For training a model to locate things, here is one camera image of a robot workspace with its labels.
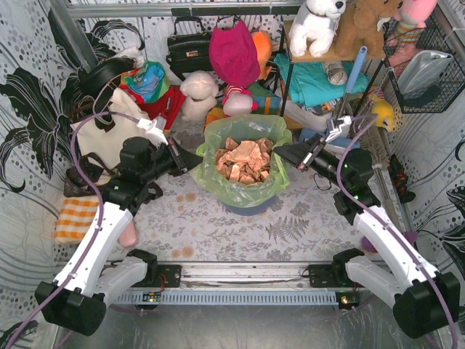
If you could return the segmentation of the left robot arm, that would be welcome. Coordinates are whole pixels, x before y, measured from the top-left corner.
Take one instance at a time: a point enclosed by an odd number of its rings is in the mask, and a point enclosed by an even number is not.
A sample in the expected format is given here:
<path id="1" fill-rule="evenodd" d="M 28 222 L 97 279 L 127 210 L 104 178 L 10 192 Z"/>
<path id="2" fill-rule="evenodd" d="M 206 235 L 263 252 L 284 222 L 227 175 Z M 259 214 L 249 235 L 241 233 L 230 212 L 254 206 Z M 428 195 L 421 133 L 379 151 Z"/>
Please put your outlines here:
<path id="1" fill-rule="evenodd" d="M 107 308 L 127 289 L 162 279 L 158 258 L 140 249 L 130 251 L 108 272 L 102 269 L 141 205 L 163 195 L 155 181 L 164 174 L 183 175 L 202 160 L 172 137 L 160 145 L 143 137 L 124 141 L 119 173 L 100 192 L 97 213 L 76 252 L 53 282 L 41 282 L 36 288 L 47 322 L 90 336 L 100 327 Z"/>

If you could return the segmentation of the green plastic trash bag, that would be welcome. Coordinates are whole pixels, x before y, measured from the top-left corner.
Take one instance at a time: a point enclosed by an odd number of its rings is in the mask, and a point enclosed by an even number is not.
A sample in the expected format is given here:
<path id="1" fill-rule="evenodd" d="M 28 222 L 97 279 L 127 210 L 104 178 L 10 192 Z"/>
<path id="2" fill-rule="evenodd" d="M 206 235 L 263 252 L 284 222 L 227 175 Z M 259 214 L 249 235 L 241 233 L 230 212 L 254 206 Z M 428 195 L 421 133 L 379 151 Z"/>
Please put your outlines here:
<path id="1" fill-rule="evenodd" d="M 226 144 L 228 137 L 238 141 L 265 137 L 276 146 L 292 142 L 291 131 L 280 116 L 247 114 L 214 121 L 206 126 L 204 143 L 196 150 L 203 161 L 191 171 L 199 186 L 215 195 L 223 204 L 241 209 L 259 206 L 286 189 L 289 185 L 287 169 L 290 166 L 275 154 L 271 155 L 270 176 L 262 184 L 242 184 L 222 176 L 216 169 L 215 154 Z"/>

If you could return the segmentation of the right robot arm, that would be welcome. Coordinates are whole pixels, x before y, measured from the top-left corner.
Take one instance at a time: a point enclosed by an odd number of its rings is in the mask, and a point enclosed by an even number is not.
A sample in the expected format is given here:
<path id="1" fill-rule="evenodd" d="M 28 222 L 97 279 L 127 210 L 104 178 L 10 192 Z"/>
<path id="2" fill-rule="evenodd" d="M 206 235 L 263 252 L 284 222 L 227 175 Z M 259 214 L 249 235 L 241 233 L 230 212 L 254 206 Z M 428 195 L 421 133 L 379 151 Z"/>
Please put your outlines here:
<path id="1" fill-rule="evenodd" d="M 453 342 L 459 315 L 461 285 L 451 273 L 441 273 L 412 246 L 392 223 L 368 181 L 372 158 L 362 148 L 348 148 L 341 158 L 326 149 L 320 135 L 305 142 L 282 145 L 274 153 L 300 171 L 314 169 L 339 187 L 333 197 L 337 212 L 359 230 L 382 257 L 389 270 L 370 261 L 361 251 L 339 253 L 337 276 L 364 286 L 393 312 L 402 331 L 416 339 L 449 326 Z"/>

